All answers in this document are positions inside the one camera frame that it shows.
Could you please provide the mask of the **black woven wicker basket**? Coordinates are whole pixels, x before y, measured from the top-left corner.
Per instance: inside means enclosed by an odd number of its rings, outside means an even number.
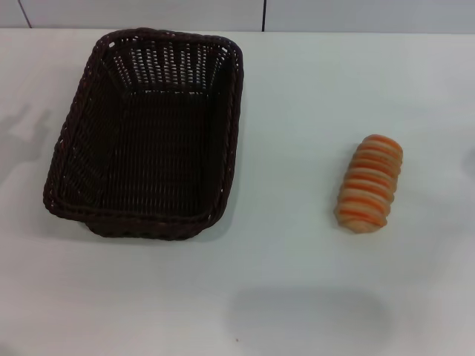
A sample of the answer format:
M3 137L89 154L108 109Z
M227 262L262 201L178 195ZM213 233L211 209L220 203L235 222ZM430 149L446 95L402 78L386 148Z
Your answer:
M43 203L103 237L187 240L226 210L243 54L222 36L101 37L55 144Z

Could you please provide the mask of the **orange striped bread roll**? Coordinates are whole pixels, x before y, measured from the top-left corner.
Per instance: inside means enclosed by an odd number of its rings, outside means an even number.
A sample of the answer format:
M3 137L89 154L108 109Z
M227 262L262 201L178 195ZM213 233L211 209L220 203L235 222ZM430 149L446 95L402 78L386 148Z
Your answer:
M337 223L356 234L385 227L397 189L403 149L389 137L372 134L356 148L338 191Z

